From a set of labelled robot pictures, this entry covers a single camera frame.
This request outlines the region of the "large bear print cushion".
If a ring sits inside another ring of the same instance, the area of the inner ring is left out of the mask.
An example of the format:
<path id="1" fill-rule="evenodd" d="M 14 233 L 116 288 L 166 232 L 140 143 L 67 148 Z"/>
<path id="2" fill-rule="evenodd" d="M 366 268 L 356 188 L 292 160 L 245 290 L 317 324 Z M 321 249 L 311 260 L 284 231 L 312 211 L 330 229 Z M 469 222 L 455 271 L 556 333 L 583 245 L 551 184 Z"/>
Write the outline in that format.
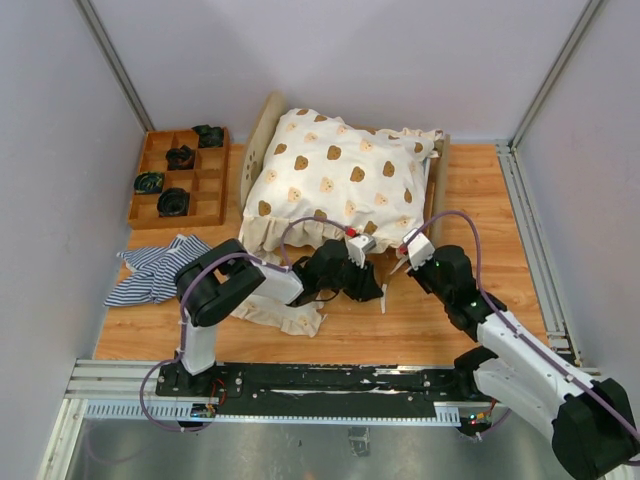
<path id="1" fill-rule="evenodd" d="M 397 248 L 423 222 L 424 161 L 439 130 L 356 129 L 314 110 L 285 113 L 244 204 L 240 241 L 254 254 L 281 244 L 344 240 L 344 230 L 375 239 L 375 253 Z"/>

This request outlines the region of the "wooden pet bed frame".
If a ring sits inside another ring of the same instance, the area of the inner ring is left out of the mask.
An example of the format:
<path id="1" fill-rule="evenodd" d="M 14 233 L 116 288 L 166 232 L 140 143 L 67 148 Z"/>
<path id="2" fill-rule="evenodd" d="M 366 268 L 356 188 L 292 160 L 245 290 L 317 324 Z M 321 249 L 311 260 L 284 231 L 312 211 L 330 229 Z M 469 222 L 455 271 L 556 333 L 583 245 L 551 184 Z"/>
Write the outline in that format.
<path id="1" fill-rule="evenodd" d="M 243 173 L 242 173 L 242 178 L 241 178 L 240 187 L 239 187 L 240 211 L 242 214 L 242 221 L 243 221 L 244 204 L 247 199 L 250 188 L 254 184 L 253 177 L 254 175 L 258 174 L 262 170 L 265 152 L 268 144 L 270 143 L 272 137 L 274 136 L 277 123 L 285 113 L 293 109 L 313 110 L 310 108 L 291 108 L 287 105 L 287 102 L 281 93 L 273 92 L 267 97 L 262 107 L 262 110 L 258 116 L 258 119 L 255 122 L 255 125 L 249 136 L 249 139 L 247 141 L 247 144 L 244 150 Z M 340 117 L 329 117 L 329 118 L 339 118 L 345 124 L 347 124 Z M 349 125 L 349 126 L 354 127 L 356 129 L 390 130 L 390 129 L 376 129 L 373 127 L 365 127 L 360 125 Z M 441 131 L 441 133 L 442 133 L 441 139 L 438 140 L 435 144 L 436 151 L 437 151 L 436 156 L 440 156 L 441 160 L 439 163 L 436 190 L 435 190 L 435 195 L 433 199 L 432 216 L 442 212 L 445 208 L 444 197 L 445 197 L 447 174 L 448 174 L 450 137 L 449 135 L 445 134 L 443 131 Z"/>

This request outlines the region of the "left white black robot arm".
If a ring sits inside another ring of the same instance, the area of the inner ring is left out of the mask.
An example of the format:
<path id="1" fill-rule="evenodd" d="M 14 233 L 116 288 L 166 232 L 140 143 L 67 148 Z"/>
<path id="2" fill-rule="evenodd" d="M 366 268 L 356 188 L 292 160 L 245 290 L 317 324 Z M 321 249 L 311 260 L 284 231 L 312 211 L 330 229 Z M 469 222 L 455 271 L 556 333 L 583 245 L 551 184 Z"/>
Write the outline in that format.
<path id="1" fill-rule="evenodd" d="M 374 241 L 366 235 L 330 239 L 290 267 L 260 260 L 237 239 L 223 242 L 179 270 L 174 278 L 180 301 L 181 338 L 175 358 L 159 368 L 159 396 L 204 397 L 227 379 L 216 366 L 218 324 L 244 301 L 266 299 L 286 308 L 340 293 L 358 302 L 384 296 L 366 259 Z"/>

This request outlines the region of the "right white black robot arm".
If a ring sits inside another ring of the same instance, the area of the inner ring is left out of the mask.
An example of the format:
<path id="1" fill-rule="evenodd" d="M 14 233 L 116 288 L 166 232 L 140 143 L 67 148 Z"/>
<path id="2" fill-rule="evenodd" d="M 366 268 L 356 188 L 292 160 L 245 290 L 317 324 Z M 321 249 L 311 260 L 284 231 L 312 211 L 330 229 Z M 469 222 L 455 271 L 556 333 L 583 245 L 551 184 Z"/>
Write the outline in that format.
<path id="1" fill-rule="evenodd" d="M 639 453 L 628 395 L 615 380 L 593 379 L 532 335 L 497 298 L 483 294 L 459 246 L 421 237 L 405 249 L 408 275 L 443 305 L 477 348 L 454 363 L 455 392 L 504 404 L 551 444 L 575 479 L 599 479 Z"/>

